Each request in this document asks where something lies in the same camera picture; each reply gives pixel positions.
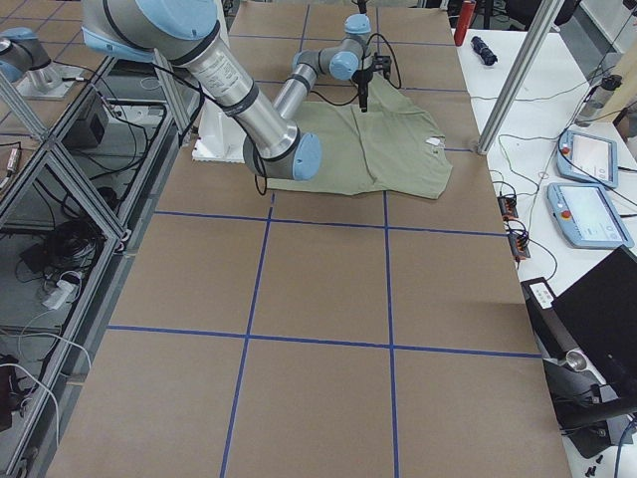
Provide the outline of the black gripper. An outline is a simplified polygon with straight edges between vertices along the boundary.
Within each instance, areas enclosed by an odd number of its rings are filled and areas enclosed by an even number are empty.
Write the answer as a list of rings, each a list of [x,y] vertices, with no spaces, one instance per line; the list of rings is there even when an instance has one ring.
[[[353,74],[353,83],[357,85],[357,96],[360,111],[368,111],[368,84],[374,74],[381,75],[385,80],[391,79],[392,57],[374,53],[363,60],[362,68]]]

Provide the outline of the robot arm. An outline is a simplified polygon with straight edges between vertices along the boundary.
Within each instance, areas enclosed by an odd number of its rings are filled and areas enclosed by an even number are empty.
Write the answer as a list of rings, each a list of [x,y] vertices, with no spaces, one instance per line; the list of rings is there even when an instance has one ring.
[[[60,100],[84,79],[81,67],[56,64],[29,28],[1,33],[1,73],[27,99]]]
[[[318,76],[354,82],[359,106],[367,108],[375,58],[366,6],[357,6],[358,13],[345,20],[337,46],[296,54],[273,101],[222,39],[214,1],[85,1],[82,30],[86,45],[105,55],[150,63],[160,53],[171,66],[186,69],[245,132],[243,157],[255,175],[305,181],[318,173],[322,148],[319,137],[302,131],[294,116]]]

